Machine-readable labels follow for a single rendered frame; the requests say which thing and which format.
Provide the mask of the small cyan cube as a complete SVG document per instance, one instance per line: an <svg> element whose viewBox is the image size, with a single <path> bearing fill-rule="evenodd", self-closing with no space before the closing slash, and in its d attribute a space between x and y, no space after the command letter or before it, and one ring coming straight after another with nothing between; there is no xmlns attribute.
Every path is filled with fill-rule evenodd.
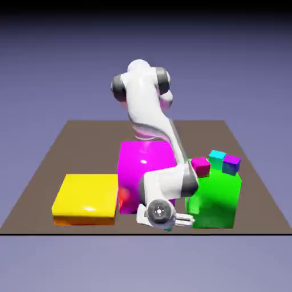
<svg viewBox="0 0 292 292"><path fill-rule="evenodd" d="M225 152L212 150L208 156L208 161L211 164L211 168L222 171L223 160L225 156Z"/></svg>

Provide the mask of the small purple cube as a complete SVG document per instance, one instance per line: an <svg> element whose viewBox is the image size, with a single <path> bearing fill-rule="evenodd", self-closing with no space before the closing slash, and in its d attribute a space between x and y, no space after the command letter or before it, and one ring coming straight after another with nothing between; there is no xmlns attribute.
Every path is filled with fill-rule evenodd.
<svg viewBox="0 0 292 292"><path fill-rule="evenodd" d="M240 169L241 158L226 154L222 163L222 172L235 176Z"/></svg>

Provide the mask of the large magenta box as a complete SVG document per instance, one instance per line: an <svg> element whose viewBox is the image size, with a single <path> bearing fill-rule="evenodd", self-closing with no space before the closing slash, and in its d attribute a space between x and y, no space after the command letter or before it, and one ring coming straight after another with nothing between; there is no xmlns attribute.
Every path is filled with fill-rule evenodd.
<svg viewBox="0 0 292 292"><path fill-rule="evenodd" d="M172 148L166 141L121 142L117 163L119 213L137 212L139 181L144 173L175 165Z"/></svg>

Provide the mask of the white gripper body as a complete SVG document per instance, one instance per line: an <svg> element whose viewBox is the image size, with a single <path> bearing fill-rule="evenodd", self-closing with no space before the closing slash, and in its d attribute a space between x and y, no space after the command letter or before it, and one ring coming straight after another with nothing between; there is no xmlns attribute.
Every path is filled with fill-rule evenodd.
<svg viewBox="0 0 292 292"><path fill-rule="evenodd" d="M176 213L175 226L186 226L191 228L195 222L195 219L190 214Z"/></svg>

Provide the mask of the large yellow box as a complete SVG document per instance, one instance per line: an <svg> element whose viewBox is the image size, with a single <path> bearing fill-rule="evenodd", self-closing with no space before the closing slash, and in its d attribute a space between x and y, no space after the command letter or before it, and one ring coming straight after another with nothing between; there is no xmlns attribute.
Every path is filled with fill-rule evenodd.
<svg viewBox="0 0 292 292"><path fill-rule="evenodd" d="M113 225L117 191L116 174L67 174L51 208L54 224Z"/></svg>

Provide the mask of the large green box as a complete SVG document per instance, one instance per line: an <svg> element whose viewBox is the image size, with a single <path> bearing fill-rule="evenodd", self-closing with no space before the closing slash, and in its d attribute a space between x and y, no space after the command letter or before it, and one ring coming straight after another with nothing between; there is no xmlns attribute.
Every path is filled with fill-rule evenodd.
<svg viewBox="0 0 292 292"><path fill-rule="evenodd" d="M185 199L185 210L195 219L195 229L231 229L237 211L242 180L211 168L207 177L198 177L199 188Z"/></svg>

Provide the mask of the small magenta cube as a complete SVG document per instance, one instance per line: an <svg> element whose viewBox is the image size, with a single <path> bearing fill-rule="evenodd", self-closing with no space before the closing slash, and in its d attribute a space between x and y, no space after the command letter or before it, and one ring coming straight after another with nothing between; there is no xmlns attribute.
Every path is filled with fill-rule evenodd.
<svg viewBox="0 0 292 292"><path fill-rule="evenodd" d="M209 176L211 164L206 157L196 157L191 159L190 162L197 177L202 178Z"/></svg>

